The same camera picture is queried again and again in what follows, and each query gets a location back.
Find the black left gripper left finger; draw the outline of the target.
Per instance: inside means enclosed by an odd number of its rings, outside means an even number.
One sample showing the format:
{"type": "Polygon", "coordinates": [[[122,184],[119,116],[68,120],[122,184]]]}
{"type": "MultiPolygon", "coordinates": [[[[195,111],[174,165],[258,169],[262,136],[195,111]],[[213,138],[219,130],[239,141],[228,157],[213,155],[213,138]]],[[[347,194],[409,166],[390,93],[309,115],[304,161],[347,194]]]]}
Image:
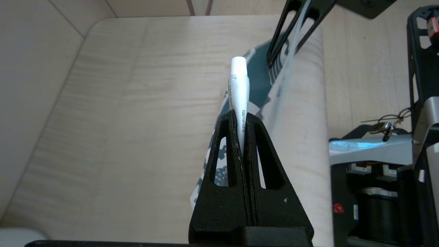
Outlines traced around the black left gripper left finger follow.
{"type": "Polygon", "coordinates": [[[232,245],[235,231],[248,225],[246,178],[237,140],[237,119],[228,111],[216,122],[211,151],[195,208],[189,224],[189,243],[232,245]],[[215,184],[221,139],[226,138],[228,186],[215,184]]]}

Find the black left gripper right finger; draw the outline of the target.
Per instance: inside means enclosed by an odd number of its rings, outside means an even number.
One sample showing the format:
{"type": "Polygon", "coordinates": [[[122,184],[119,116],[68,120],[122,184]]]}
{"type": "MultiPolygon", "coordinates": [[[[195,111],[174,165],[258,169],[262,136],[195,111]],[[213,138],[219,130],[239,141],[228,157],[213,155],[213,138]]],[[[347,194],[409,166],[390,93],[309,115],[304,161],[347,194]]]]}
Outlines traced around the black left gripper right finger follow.
{"type": "Polygon", "coordinates": [[[311,247],[314,229],[262,120],[247,115],[244,171],[251,245],[311,247]]]}

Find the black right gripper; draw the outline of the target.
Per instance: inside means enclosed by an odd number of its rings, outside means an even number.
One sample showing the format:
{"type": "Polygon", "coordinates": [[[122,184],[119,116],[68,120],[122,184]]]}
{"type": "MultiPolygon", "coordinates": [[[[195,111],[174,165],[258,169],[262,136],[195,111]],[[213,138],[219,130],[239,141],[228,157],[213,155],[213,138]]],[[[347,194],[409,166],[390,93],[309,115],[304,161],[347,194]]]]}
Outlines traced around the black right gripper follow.
{"type": "MultiPolygon", "coordinates": [[[[336,2],[336,0],[287,0],[270,42],[267,53],[268,66],[272,67],[275,63],[284,42],[287,40],[295,24],[298,24],[298,31],[300,31],[307,19],[313,20],[313,24],[308,28],[296,46],[295,53],[297,53],[332,8],[334,8],[336,2]],[[299,16],[293,17],[284,33],[282,33],[281,30],[287,15],[292,11],[298,13],[299,16]]],[[[338,5],[367,19],[375,19],[395,2],[396,0],[339,0],[338,5]]]]}

